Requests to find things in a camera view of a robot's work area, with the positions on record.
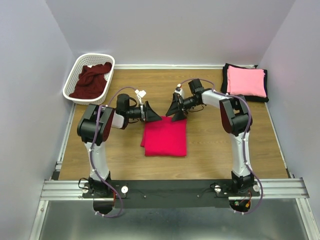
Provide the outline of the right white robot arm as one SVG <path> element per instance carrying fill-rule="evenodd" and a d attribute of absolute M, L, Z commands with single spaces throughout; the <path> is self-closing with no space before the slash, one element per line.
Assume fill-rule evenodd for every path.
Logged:
<path fill-rule="evenodd" d="M 222 127 L 231 139 L 233 167 L 230 191 L 241 196 L 255 184 L 249 151 L 253 119 L 247 101 L 243 95 L 229 95 L 214 88 L 204 88 L 199 78 L 190 80 L 188 86 L 192 96 L 185 98 L 182 85 L 178 84 L 165 115 L 172 116 L 175 122 L 186 119 L 188 111 L 196 106 L 210 105 L 220 110 Z"/>

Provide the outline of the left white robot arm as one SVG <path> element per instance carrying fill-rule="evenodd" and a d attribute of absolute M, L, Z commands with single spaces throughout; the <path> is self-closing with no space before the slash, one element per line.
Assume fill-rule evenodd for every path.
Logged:
<path fill-rule="evenodd" d="M 88 152 L 90 174 L 87 183 L 81 187 L 87 198 L 108 198 L 114 194 L 109 183 L 110 169 L 107 165 L 106 141 L 111 128 L 124 130 L 130 120 L 146 123 L 162 120 L 149 102 L 136 102 L 126 93 L 116 98 L 116 107 L 89 104 L 77 126 L 77 135 Z"/>

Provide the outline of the crimson red t shirt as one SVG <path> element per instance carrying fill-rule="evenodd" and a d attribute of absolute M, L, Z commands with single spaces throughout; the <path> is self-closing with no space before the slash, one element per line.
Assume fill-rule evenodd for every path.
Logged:
<path fill-rule="evenodd" d="M 187 120 L 162 120 L 144 125 L 140 144 L 147 157 L 185 157 L 187 155 Z"/>

